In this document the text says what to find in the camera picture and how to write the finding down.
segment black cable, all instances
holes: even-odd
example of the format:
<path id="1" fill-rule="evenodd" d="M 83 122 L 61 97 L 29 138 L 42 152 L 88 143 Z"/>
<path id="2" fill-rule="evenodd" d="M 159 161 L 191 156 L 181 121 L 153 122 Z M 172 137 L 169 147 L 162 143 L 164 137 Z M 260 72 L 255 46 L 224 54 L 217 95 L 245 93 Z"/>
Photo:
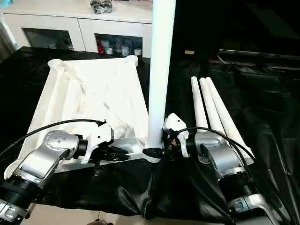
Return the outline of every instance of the black cable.
<path id="1" fill-rule="evenodd" d="M 226 222 L 224 224 L 235 225 L 235 221 L 230 217 L 230 215 L 225 213 L 214 201 L 212 201 L 209 197 L 207 197 L 204 194 L 202 194 L 202 197 L 208 202 L 208 205 L 210 207 L 212 207 L 215 211 L 220 213 L 226 219 Z"/>
<path id="2" fill-rule="evenodd" d="M 212 133 L 215 133 L 219 136 L 221 136 L 222 138 L 224 138 L 225 140 L 227 140 L 234 148 L 235 150 L 237 151 L 238 155 L 240 156 L 240 159 L 242 161 L 242 163 L 244 164 L 244 167 L 245 167 L 245 170 L 251 175 L 251 171 L 241 153 L 241 151 L 239 150 L 238 147 L 240 147 L 241 149 L 243 149 L 247 155 L 249 155 L 249 157 L 254 161 L 254 162 L 257 162 L 256 158 L 244 147 L 242 146 L 241 144 L 239 144 L 238 142 L 236 142 L 235 140 L 227 137 L 226 135 L 224 135 L 223 133 L 219 132 L 219 131 L 216 131 L 216 130 L 213 130 L 213 129 L 210 129 L 210 128 L 206 128 L 206 127 L 188 127 L 188 128 L 185 128 L 185 129 L 181 129 L 181 130 L 178 130 L 178 131 L 175 131 L 175 133 L 179 134 L 181 132 L 184 132 L 184 131 L 189 131 L 189 130 L 207 130 L 207 131 L 210 131 Z M 266 175 L 265 173 L 265 169 L 262 167 L 262 165 L 260 163 L 256 163 L 255 164 L 256 166 L 258 166 L 259 170 L 263 173 L 263 175 L 266 177 L 266 180 L 268 181 L 268 183 L 271 185 L 273 191 L 275 192 L 275 194 L 277 195 L 277 197 L 279 198 L 279 200 L 281 201 L 281 203 L 283 204 L 283 206 L 285 207 L 287 213 L 289 214 L 289 217 L 291 218 L 291 220 L 293 219 L 292 218 L 292 214 L 291 212 L 288 210 L 288 207 L 286 205 L 286 203 L 283 201 L 282 197 L 281 197 L 281 194 L 280 194 L 280 191 L 277 189 L 277 187 L 274 185 L 274 183 L 272 182 L 272 180 L 270 179 L 270 177 L 268 175 Z M 289 220 L 283 215 L 283 213 L 277 208 L 277 206 L 274 206 L 273 205 L 273 208 L 274 210 L 278 213 L 278 215 L 281 217 L 281 219 L 286 223 L 286 224 L 289 224 Z"/>
<path id="3" fill-rule="evenodd" d="M 73 122 L 92 122 L 92 123 L 97 123 L 98 126 L 101 126 L 102 124 L 104 124 L 104 122 L 98 121 L 98 120 L 89 120 L 89 119 L 74 119 L 74 120 L 64 120 L 64 121 L 60 121 L 60 122 L 56 122 L 53 124 L 49 124 L 47 126 L 41 127 L 39 129 L 36 129 L 34 131 L 31 131 L 30 133 L 28 133 L 27 135 L 24 135 L 23 137 L 19 138 L 17 141 L 15 141 L 13 144 L 9 145 L 6 149 L 4 149 L 1 153 L 0 153 L 0 157 L 5 154 L 5 152 L 7 152 L 8 150 L 10 150 L 11 148 L 13 148 L 14 146 L 16 146 L 19 142 L 23 141 L 25 138 L 34 135 L 42 130 L 60 125 L 60 124 L 64 124 L 64 123 L 73 123 Z"/>

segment white plastic rod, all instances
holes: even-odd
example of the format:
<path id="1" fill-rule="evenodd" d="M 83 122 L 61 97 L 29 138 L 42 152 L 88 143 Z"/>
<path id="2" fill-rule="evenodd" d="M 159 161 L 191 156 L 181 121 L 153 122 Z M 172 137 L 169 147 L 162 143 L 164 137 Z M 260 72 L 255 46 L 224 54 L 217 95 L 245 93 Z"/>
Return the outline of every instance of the white plastic rod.
<path id="1" fill-rule="evenodd" d="M 236 128 L 236 126 L 235 126 L 228 110 L 226 109 L 226 106 L 224 105 L 211 78 L 210 77 L 206 78 L 206 82 L 210 89 L 210 94 L 214 101 L 215 107 L 217 109 L 219 118 L 221 119 L 221 122 L 222 122 L 222 125 L 224 127 L 227 137 L 235 140 L 237 143 L 244 146 L 253 155 L 251 149 L 249 147 L 247 147 L 246 144 L 244 143 L 244 140 L 242 139 L 238 129 Z M 247 153 L 245 153 L 244 151 L 242 151 L 242 153 L 243 153 L 244 158 L 249 158 Z"/>
<path id="2" fill-rule="evenodd" d="M 148 147 L 162 146 L 175 7 L 176 0 L 153 2 Z"/>
<path id="3" fill-rule="evenodd" d="M 193 100 L 194 100 L 196 125 L 197 127 L 208 128 L 197 77 L 193 76 L 191 78 L 191 84 L 192 84 L 192 92 L 193 92 Z"/>
<path id="4" fill-rule="evenodd" d="M 201 90 L 205 102 L 205 108 L 207 111 L 208 119 L 210 121 L 210 127 L 214 130 L 217 130 L 225 134 L 219 115 L 215 108 L 215 104 L 210 95 L 210 89 L 206 83 L 206 80 L 205 78 L 200 78 L 199 81 L 200 81 L 200 86 L 201 86 Z"/>

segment black fabric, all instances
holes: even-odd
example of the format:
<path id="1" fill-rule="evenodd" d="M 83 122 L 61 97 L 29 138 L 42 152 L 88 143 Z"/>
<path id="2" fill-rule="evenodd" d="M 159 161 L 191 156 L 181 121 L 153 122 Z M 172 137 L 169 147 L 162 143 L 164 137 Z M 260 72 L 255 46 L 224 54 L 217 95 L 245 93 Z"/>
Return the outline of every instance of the black fabric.
<path id="1" fill-rule="evenodd" d="M 2 147 L 24 135 L 30 125 L 51 59 L 98 59 L 90 52 L 71 52 L 24 47 L 0 64 Z M 138 74 L 148 102 L 149 64 L 141 63 Z M 166 112 L 176 113 L 188 127 L 195 125 L 190 77 L 197 68 L 170 70 Z M 294 219 L 300 205 L 300 78 L 297 71 L 211 65 L 207 76 L 214 81 L 246 144 L 267 168 Z M 20 148 L 0 159 L 1 171 Z M 264 177 L 251 166 L 260 190 L 280 207 Z M 63 208 L 103 210 L 145 218 L 166 217 L 228 222 L 225 199 L 213 171 L 192 158 L 122 162 L 59 173 L 38 198 L 38 203 Z"/>

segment glass cabinet door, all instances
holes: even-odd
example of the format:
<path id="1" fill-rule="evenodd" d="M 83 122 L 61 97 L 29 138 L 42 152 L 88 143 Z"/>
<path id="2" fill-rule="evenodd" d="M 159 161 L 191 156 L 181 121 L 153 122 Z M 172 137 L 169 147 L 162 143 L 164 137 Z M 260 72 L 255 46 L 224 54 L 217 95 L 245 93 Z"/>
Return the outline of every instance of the glass cabinet door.
<path id="1" fill-rule="evenodd" d="M 3 14 L 18 47 L 40 47 L 85 51 L 76 18 Z"/>
<path id="2" fill-rule="evenodd" d="M 95 39 L 100 54 L 112 56 L 142 55 L 142 37 L 95 34 Z"/>
<path id="3" fill-rule="evenodd" d="M 90 19 L 78 21 L 87 52 L 151 57 L 151 24 Z"/>
<path id="4" fill-rule="evenodd" d="M 67 30 L 22 29 L 32 47 L 74 50 Z"/>

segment white tray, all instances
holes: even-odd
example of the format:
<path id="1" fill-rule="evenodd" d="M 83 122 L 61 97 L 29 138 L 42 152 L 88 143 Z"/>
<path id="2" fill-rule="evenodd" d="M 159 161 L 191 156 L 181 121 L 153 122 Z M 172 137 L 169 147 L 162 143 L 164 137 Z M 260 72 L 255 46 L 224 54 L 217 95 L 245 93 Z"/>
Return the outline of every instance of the white tray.
<path id="1" fill-rule="evenodd" d="M 136 138 L 137 145 L 131 152 L 143 150 L 148 132 L 148 113 L 135 68 L 135 56 L 101 60 L 56 59 L 49 61 L 48 65 L 49 76 L 28 132 L 62 120 L 106 120 L 114 129 L 115 139 Z M 6 169 L 4 177 L 10 177 L 49 131 L 62 129 L 86 137 L 93 126 L 96 125 L 86 122 L 64 124 L 26 138 L 18 159 Z M 76 160 L 62 162 L 65 163 L 78 164 Z"/>

